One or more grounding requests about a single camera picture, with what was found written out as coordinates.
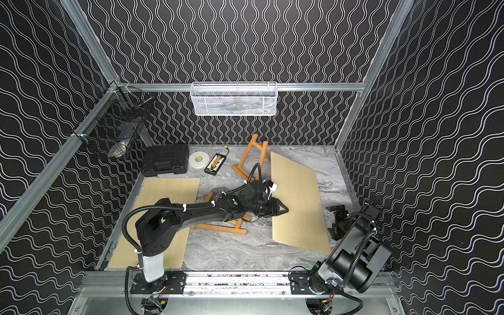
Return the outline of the large wooden easel frame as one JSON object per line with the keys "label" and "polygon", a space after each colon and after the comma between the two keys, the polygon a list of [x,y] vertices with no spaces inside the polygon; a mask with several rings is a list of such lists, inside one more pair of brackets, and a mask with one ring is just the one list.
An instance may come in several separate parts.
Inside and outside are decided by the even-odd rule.
{"label": "large wooden easel frame", "polygon": [[197,224],[190,228],[245,235],[247,234],[247,230],[242,228],[241,226],[244,222],[250,223],[251,220],[252,218],[249,215],[245,215],[241,219],[228,221],[225,223],[225,225],[203,223]]}

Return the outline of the black plastic tool case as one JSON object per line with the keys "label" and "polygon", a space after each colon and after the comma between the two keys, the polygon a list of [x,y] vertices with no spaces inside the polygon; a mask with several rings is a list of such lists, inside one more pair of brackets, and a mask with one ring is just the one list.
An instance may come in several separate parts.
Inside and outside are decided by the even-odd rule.
{"label": "black plastic tool case", "polygon": [[185,174],[188,170],[187,144],[160,144],[147,148],[141,173],[145,177],[161,174]]}

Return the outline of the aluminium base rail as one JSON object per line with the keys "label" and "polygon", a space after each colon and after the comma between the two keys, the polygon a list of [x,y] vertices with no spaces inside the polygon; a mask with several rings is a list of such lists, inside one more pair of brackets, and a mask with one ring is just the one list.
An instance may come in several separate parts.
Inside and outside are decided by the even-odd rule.
{"label": "aluminium base rail", "polygon": [[259,272],[168,272],[165,278],[147,284],[133,272],[125,289],[123,271],[89,272],[80,286],[87,297],[133,297],[161,295],[176,298],[312,298],[322,297],[308,273],[299,271]]}

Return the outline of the white tape roll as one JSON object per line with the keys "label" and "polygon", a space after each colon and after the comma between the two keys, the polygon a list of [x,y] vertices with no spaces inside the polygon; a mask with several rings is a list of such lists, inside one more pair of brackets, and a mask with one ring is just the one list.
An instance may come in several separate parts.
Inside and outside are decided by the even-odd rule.
{"label": "white tape roll", "polygon": [[188,159],[188,164],[194,169],[205,169],[210,161],[209,154],[202,151],[194,152]]}

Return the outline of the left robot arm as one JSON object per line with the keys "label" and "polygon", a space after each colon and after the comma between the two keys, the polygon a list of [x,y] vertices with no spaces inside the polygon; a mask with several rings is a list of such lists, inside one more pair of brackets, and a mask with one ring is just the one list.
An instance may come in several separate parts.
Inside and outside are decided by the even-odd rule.
{"label": "left robot arm", "polygon": [[127,231],[128,217],[122,228],[125,239],[140,256],[140,269],[145,281],[152,283],[164,277],[164,251],[182,229],[203,223],[238,220],[247,213],[264,218],[288,213],[289,208],[272,195],[275,190],[276,184],[270,180],[248,181],[219,194],[210,202],[172,203],[164,198],[154,205],[135,209],[133,214],[143,213],[135,222],[137,240]]}

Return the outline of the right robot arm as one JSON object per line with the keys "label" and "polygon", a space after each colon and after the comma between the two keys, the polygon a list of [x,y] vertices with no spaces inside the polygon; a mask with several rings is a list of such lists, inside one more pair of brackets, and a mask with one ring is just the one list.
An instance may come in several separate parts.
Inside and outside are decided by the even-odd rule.
{"label": "right robot arm", "polygon": [[314,294],[346,287],[367,291],[391,257],[392,250],[378,235],[381,210],[371,204],[347,215],[351,221],[339,245],[308,275],[308,288]]}

